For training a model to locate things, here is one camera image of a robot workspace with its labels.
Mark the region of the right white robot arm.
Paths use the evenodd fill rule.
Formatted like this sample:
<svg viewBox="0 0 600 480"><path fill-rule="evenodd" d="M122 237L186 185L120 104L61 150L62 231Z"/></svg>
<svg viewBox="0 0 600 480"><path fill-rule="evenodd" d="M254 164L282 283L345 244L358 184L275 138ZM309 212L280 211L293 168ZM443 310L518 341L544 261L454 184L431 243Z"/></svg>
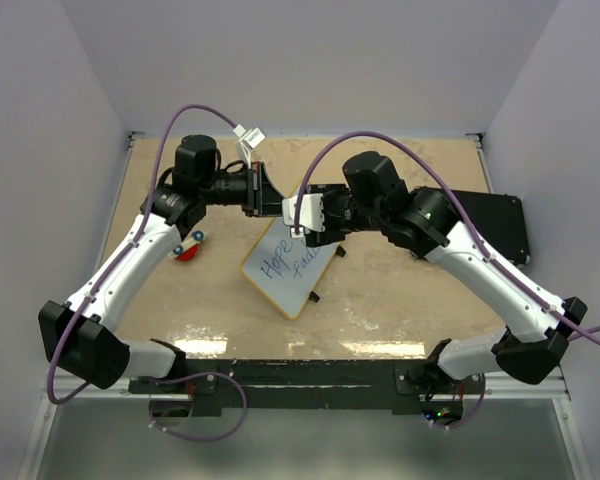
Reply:
<svg viewBox="0 0 600 480"><path fill-rule="evenodd" d="M301 189L296 211L309 246L378 231L453 275L505 324L481 337L441 341L407 373L410 382L446 393L473 374L502 371L538 385L558 366L587 312L584 302L563 299L524 275L476 232L450 195L409 191L388 157L363 152L347 160L342 172L342 184Z"/></svg>

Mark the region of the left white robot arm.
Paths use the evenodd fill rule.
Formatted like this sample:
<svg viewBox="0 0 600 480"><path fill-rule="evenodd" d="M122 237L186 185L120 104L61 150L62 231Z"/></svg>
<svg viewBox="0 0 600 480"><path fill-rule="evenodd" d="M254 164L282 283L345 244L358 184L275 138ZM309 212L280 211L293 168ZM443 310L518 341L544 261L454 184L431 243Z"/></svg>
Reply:
<svg viewBox="0 0 600 480"><path fill-rule="evenodd" d="M47 302L38 314L51 368L101 389L123 377L151 377L165 392L187 380L184 354L158 340L131 343L116 331L154 269L188 239L210 206L238 206L248 217L278 217L282 194L262 161L221 164L216 141L189 135L175 163L155 181L129 233L96 274L66 301Z"/></svg>

